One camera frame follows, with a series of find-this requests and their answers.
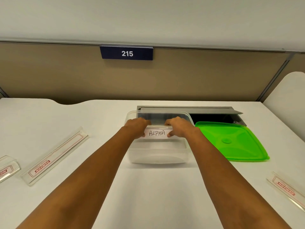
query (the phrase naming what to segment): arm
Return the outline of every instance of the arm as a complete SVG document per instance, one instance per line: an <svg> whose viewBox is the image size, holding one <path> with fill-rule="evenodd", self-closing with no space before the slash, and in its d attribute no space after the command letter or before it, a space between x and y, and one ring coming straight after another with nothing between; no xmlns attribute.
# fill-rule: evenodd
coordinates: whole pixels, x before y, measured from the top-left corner
<svg viewBox="0 0 305 229"><path fill-rule="evenodd" d="M128 120L109 141L66 178L17 229L90 229L132 141L149 121Z"/></svg>
<svg viewBox="0 0 305 229"><path fill-rule="evenodd" d="M225 229L290 228L199 128L180 117L169 119L165 124L173 126L168 137L177 135L188 141Z"/></svg>

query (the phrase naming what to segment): hand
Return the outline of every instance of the hand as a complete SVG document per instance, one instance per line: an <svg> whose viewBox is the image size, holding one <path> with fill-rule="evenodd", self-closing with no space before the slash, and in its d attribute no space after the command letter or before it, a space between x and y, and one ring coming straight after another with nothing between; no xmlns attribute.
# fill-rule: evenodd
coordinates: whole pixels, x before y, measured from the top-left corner
<svg viewBox="0 0 305 229"><path fill-rule="evenodd" d="M144 130L147 125L150 125L150 120L145 120L142 117L129 119L124 125L125 128L129 129L134 134L135 139L145 136Z"/></svg>
<svg viewBox="0 0 305 229"><path fill-rule="evenodd" d="M186 119L182 119L180 117L175 117L173 119L166 120L165 125L171 125L173 127L173 130L169 132L167 137L186 137L188 132L196 130L196 127L194 125L192 125Z"/></svg>

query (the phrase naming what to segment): green plastic lid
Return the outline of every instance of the green plastic lid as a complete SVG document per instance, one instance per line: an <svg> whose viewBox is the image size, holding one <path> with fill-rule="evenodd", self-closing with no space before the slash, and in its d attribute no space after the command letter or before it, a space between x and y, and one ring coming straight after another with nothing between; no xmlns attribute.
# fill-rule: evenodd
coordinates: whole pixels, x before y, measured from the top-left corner
<svg viewBox="0 0 305 229"><path fill-rule="evenodd" d="M243 125L199 121L206 138L230 161L261 162L269 156L256 136Z"/></svg>

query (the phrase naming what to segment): text 215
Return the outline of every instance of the text 215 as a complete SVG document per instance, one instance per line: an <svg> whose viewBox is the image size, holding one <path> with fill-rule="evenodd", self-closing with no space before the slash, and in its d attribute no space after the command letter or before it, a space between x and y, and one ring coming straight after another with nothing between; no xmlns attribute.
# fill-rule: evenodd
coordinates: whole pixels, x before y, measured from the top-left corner
<svg viewBox="0 0 305 229"><path fill-rule="evenodd" d="M122 51L122 56L133 56L133 53L132 53L132 51Z"/></svg>

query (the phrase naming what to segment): white desk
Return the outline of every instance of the white desk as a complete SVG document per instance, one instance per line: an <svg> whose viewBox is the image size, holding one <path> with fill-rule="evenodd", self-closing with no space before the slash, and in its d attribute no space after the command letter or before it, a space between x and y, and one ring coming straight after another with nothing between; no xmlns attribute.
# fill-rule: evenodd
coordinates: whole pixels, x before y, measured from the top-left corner
<svg viewBox="0 0 305 229"><path fill-rule="evenodd" d="M90 154L124 124L137 105L232 106L267 150L268 162L233 162L235 168L293 228L304 228L305 213L266 181L282 171L305 186L305 143L260 102L92 100L60 105L46 99L0 100L0 157L16 158L21 168L73 130L90 135L34 186L18 173L0 183L1 228L17 227ZM222 228L194 158L187 164L131 164L124 158L93 226L101 228Z"/></svg>

